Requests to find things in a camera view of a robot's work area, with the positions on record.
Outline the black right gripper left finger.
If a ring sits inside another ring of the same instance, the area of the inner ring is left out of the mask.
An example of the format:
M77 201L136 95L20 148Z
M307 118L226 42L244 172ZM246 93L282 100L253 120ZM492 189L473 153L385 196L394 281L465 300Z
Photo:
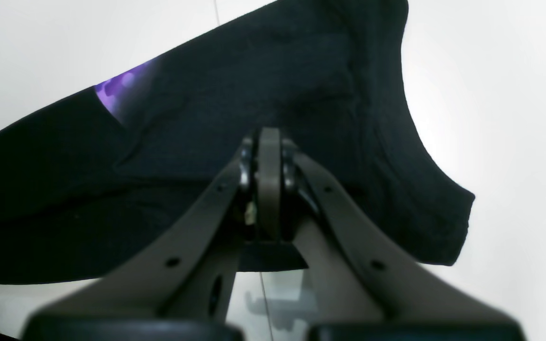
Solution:
M248 135L188 211L104 278L40 309L24 341L242 341L225 324L246 202L269 129Z

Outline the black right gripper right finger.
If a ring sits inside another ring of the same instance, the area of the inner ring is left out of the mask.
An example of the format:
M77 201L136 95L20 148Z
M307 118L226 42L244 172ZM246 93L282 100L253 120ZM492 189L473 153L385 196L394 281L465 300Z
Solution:
M522 341L514 319L420 267L329 171L278 129L259 132L259 235L313 276L309 341Z

